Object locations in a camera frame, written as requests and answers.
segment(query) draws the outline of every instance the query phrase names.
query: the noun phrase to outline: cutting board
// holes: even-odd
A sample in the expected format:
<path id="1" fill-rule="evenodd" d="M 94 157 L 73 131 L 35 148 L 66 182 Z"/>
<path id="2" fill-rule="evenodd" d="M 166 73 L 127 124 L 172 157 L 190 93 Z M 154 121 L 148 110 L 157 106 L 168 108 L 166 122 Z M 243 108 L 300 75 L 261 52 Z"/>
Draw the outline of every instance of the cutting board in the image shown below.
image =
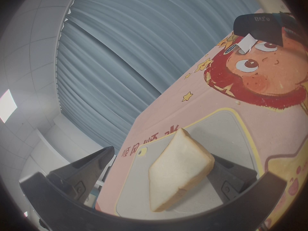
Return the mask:
<path id="1" fill-rule="evenodd" d="M 184 129 L 209 152 L 254 169 L 258 172 L 257 178 L 262 174 L 255 145 L 235 110 L 229 108 L 217 110 Z M 116 204 L 117 215 L 144 220 L 173 219 L 204 212 L 222 204 L 213 186 L 205 178 L 168 210 L 157 213 L 150 210 L 148 169 L 173 136 L 174 133 L 144 144 L 137 150 Z"/>

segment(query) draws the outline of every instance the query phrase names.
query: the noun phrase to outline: gray curtain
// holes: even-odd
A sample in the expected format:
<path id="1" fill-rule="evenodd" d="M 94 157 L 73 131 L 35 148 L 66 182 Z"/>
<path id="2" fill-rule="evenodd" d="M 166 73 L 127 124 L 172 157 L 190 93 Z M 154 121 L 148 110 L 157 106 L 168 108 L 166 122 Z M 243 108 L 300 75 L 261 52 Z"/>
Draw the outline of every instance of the gray curtain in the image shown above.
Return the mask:
<path id="1" fill-rule="evenodd" d="M 102 147 L 233 28 L 255 0 L 75 0 L 57 54 L 62 113 Z"/>

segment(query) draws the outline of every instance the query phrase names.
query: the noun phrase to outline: pink tablecloth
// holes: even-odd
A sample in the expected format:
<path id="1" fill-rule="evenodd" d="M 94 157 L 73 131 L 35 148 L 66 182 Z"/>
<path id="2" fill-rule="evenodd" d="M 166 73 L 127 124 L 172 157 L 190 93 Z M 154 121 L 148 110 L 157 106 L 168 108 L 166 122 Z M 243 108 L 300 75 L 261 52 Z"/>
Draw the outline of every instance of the pink tablecloth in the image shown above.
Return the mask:
<path id="1" fill-rule="evenodd" d="M 138 116 L 99 194 L 97 210 L 115 214 L 140 145 L 227 107 L 240 115 L 254 141 L 260 174 L 270 170 L 288 182 L 266 225 L 285 212 L 308 172 L 306 51 L 284 36 L 284 48 L 258 41 L 241 55 L 235 47 L 240 40 L 230 34 Z"/>

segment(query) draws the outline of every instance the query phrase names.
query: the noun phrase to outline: bread slice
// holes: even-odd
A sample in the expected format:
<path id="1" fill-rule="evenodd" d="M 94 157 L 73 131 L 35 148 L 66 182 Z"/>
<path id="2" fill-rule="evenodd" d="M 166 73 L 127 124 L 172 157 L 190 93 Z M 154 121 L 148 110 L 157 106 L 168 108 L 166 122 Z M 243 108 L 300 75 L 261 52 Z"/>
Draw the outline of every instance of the bread slice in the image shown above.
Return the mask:
<path id="1" fill-rule="evenodd" d="M 150 209 L 161 212 L 179 201 L 214 167 L 214 157 L 184 129 L 178 129 L 149 168 Z"/>

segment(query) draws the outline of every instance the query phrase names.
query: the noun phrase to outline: blue sticker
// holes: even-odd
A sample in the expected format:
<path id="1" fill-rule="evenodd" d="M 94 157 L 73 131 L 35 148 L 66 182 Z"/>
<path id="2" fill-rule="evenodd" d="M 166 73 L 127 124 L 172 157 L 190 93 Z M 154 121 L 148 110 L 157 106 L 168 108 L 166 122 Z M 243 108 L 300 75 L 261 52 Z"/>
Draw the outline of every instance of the blue sticker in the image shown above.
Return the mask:
<path id="1" fill-rule="evenodd" d="M 229 48 L 227 48 L 224 55 L 227 55 L 228 53 L 230 53 L 236 46 L 237 46 L 237 44 L 231 45 Z"/>

